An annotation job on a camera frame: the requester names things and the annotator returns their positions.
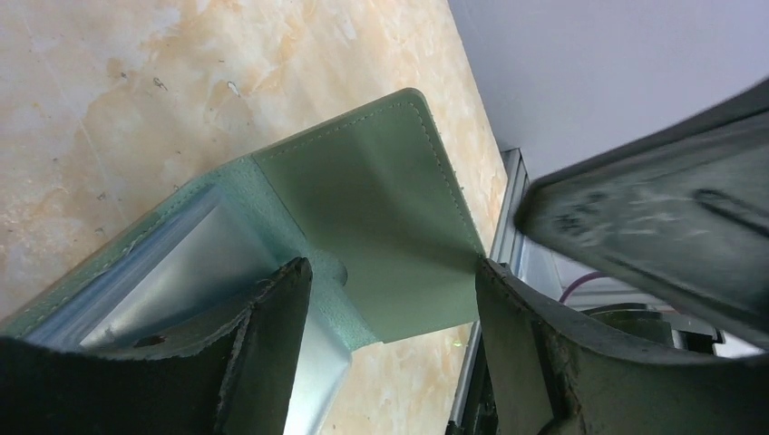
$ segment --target green leather wallet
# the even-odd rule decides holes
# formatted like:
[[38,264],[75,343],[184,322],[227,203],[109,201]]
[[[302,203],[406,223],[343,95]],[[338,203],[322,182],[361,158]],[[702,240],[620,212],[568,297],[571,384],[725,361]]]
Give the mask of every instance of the green leather wallet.
[[[227,195],[281,264],[308,259],[309,303],[350,350],[477,319],[474,272],[482,243],[424,97],[406,89],[195,178],[6,320],[0,333],[13,339],[4,343],[18,345],[210,185]],[[235,345],[228,343],[222,346]],[[298,351],[298,343],[288,347]],[[293,354],[290,349],[285,352]],[[137,358],[162,356],[150,349]],[[286,366],[279,378],[280,388],[288,385],[284,396],[295,355]],[[252,384],[240,394],[262,406],[266,396],[259,392]],[[275,400],[287,403],[284,396]],[[276,412],[285,419],[283,408]],[[241,429],[253,423],[238,422]]]

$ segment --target beige marble table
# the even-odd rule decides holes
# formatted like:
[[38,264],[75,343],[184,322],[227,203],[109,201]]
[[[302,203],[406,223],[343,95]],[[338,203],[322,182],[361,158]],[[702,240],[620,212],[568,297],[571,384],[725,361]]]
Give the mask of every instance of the beige marble table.
[[[6,0],[0,55],[0,318],[190,178],[407,86],[491,245],[505,174],[445,0]],[[443,433],[466,338],[356,352],[324,432]]]

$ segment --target purple cable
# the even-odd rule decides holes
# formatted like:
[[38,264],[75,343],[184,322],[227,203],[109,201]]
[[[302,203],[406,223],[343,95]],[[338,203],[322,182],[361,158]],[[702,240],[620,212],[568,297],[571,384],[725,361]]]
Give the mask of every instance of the purple cable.
[[566,287],[566,290],[563,291],[563,295],[560,296],[560,298],[558,299],[558,302],[562,304],[566,303],[566,300],[569,299],[569,296],[574,292],[574,290],[577,290],[577,287],[579,287],[580,285],[583,285],[588,281],[592,281],[594,279],[605,278],[605,277],[606,276],[603,275],[602,272],[590,272],[589,274],[580,276],[579,278],[575,279],[573,283],[569,284],[568,287]]

